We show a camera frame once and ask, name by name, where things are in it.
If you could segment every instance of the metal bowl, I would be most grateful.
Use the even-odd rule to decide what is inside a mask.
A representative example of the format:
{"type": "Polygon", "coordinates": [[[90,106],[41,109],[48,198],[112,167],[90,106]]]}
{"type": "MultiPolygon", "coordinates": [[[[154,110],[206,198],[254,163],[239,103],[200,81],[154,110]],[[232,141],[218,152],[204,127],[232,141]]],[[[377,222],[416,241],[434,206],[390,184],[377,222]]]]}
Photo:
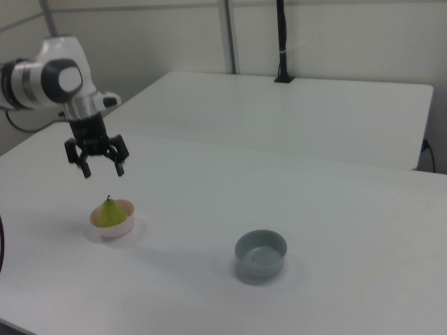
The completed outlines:
{"type": "Polygon", "coordinates": [[[286,252],[286,240],[271,230],[249,232],[237,241],[235,247],[240,268],[255,278],[278,274],[284,266],[286,252]]]}

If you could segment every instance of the tabletop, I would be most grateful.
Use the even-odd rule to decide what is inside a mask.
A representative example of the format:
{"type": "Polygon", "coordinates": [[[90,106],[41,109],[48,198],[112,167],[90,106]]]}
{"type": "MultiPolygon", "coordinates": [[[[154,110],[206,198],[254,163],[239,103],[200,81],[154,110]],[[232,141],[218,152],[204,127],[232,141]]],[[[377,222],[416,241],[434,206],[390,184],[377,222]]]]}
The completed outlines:
{"type": "Polygon", "coordinates": [[[180,140],[105,118],[125,175],[66,162],[67,125],[0,157],[6,256],[0,320],[34,334],[442,334],[447,328],[443,175],[180,140]],[[135,227],[105,241],[89,215],[107,195],[135,227]],[[235,270],[244,233],[271,229],[286,265],[235,270]]]}
{"type": "Polygon", "coordinates": [[[126,130],[411,170],[432,100],[428,85],[172,72],[113,118],[126,130]]]}

